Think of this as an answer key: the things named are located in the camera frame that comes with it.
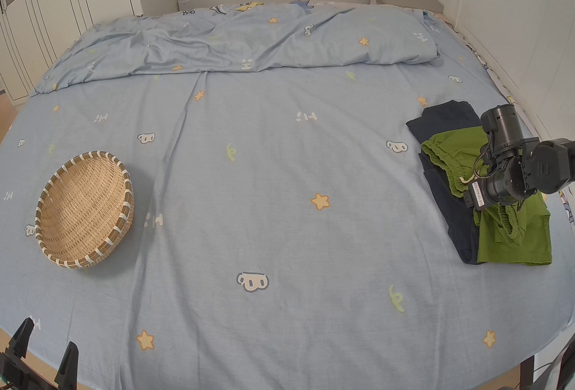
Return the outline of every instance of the robotic arm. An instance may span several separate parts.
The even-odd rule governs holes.
[[[464,192],[468,208],[480,211],[495,203],[512,205],[537,190],[555,193],[575,181],[575,141],[523,138],[513,104],[484,112],[481,125],[488,141],[474,165],[475,178]],[[479,160],[488,167],[483,176],[477,168]]]

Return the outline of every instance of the dark folded trousers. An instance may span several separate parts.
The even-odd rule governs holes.
[[[425,108],[420,118],[410,120],[406,125],[422,143],[437,133],[480,126],[481,121],[468,102],[449,101]],[[465,264],[478,264],[479,227],[473,221],[473,208],[466,207],[463,199],[451,194],[445,171],[431,163],[423,153],[419,154],[419,159],[459,257]]]

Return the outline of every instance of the headboard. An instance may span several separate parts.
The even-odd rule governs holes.
[[[445,15],[539,135],[575,139],[575,0],[451,0]]]

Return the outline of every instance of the woven bamboo basket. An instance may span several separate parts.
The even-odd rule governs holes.
[[[132,225],[130,175],[109,152],[76,156],[54,173],[36,208],[36,239],[44,255],[68,269],[102,262]]]

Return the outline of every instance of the basket rim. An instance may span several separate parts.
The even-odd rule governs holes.
[[[46,248],[46,245],[42,240],[41,223],[42,223],[42,210],[44,209],[44,199],[46,197],[49,197],[49,191],[50,188],[54,186],[54,182],[59,180],[60,177],[63,176],[64,174],[68,173],[68,168],[76,165],[79,162],[85,161],[88,158],[105,159],[109,162],[114,163],[116,167],[122,172],[125,185],[124,205],[122,206],[122,211],[120,212],[119,217],[116,220],[116,225],[112,228],[110,234],[104,240],[102,240],[102,242],[94,250],[92,250],[89,254],[86,254],[85,256],[76,259],[74,261],[70,259],[59,259],[55,257],[53,254],[49,253],[48,248]],[[40,198],[38,199],[34,229],[36,231],[36,240],[38,240],[38,245],[40,246],[42,253],[44,253],[44,255],[48,259],[50,259],[50,261],[52,261],[54,264],[58,264],[60,267],[67,267],[68,269],[88,267],[95,264],[98,261],[98,259],[104,257],[106,253],[111,251],[117,240],[121,240],[122,231],[124,230],[124,227],[127,225],[130,213],[132,212],[132,205],[130,205],[132,200],[133,200],[133,189],[132,189],[132,181],[130,180],[130,175],[126,170],[124,164],[115,155],[111,154],[110,152],[93,150],[90,152],[84,152],[83,154],[77,155],[74,158],[68,160],[65,164],[63,164],[60,168],[58,168],[58,170],[48,180],[46,186],[40,193]]]

